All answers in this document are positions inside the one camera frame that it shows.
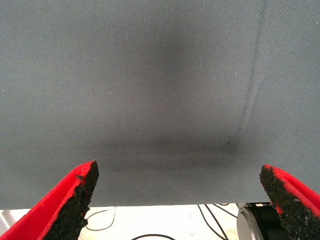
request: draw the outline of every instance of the gray cloth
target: gray cloth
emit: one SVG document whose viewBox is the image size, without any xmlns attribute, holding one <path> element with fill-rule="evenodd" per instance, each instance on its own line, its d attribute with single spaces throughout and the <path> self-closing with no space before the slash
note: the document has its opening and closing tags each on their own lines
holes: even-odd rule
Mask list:
<svg viewBox="0 0 320 240">
<path fill-rule="evenodd" d="M 93 206 L 320 192 L 320 2 L 0 4 L 0 209 L 97 160 Z"/>
</svg>

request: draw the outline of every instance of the red plastic jaw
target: red plastic jaw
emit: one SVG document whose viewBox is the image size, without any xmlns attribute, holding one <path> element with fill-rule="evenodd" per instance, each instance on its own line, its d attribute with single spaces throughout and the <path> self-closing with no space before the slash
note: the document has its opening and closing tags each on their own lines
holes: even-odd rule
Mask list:
<svg viewBox="0 0 320 240">
<path fill-rule="evenodd" d="M 0 236 L 0 240 L 43 239 L 57 219 L 61 207 L 74 195 L 75 188 L 86 183 L 92 163 L 95 161 L 88 161 L 70 171 L 26 215 Z"/>
<path fill-rule="evenodd" d="M 306 186 L 303 182 L 296 179 L 294 176 L 288 172 L 268 164 L 263 166 L 266 169 L 272 168 L 274 176 L 283 182 L 284 189 L 295 196 L 301 201 L 301 203 L 311 210 L 311 212 L 320 217 L 320 195 L 314 190 Z"/>
</svg>

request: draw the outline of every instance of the gray textile sheet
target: gray textile sheet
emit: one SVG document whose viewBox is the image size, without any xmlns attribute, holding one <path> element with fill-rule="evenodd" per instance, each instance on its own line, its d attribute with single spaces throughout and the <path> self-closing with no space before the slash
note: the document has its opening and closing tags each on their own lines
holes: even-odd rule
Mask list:
<svg viewBox="0 0 320 240">
<path fill-rule="evenodd" d="M 0 3 L 0 209 L 97 160 L 92 206 L 320 192 L 320 1 Z"/>
</svg>

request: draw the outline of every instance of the gray fabric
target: gray fabric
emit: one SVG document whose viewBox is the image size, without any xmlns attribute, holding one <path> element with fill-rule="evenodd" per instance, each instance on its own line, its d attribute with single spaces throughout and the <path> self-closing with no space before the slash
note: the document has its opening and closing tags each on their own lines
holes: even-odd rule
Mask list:
<svg viewBox="0 0 320 240">
<path fill-rule="evenodd" d="M 319 1 L 2 1 L 0 209 L 96 159 L 93 206 L 320 192 Z"/>
</svg>

